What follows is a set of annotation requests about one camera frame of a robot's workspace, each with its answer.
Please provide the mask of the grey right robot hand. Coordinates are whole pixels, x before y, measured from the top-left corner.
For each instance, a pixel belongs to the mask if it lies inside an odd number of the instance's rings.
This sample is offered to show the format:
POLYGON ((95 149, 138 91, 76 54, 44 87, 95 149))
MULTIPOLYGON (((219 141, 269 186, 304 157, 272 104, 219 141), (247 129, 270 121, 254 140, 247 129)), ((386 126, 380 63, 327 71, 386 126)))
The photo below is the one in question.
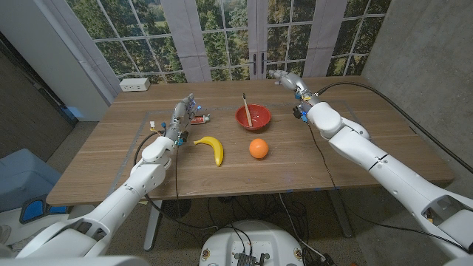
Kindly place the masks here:
POLYGON ((284 70, 269 70, 268 74, 275 78, 279 85, 292 91, 297 99, 311 106, 320 102, 318 96, 308 89, 307 84, 300 76, 284 70))

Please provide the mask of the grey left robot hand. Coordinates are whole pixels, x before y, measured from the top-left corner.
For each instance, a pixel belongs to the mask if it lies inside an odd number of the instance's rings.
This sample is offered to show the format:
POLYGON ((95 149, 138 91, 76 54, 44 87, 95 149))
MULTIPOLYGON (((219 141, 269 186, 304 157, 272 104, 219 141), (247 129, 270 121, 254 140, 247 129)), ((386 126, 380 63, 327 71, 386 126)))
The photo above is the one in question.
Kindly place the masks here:
POLYGON ((173 141, 177 141, 199 109, 200 107, 196 104, 193 93, 179 101, 174 107, 165 136, 173 141))

